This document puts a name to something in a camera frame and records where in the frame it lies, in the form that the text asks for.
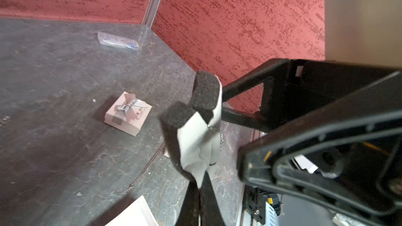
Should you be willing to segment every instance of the grey ribbon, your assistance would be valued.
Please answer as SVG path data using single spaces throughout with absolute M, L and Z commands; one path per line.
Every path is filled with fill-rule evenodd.
M 117 125 L 123 124 L 124 117 L 126 118 L 127 122 L 129 122 L 131 119 L 138 119 L 133 107 L 146 108 L 143 105 L 139 105 L 142 101 L 137 99 L 135 94 L 126 93 L 124 94 L 124 97 L 126 98 L 126 103 L 123 105 L 116 105 L 115 111 L 117 112 L 112 118 L 112 122 L 116 123 Z

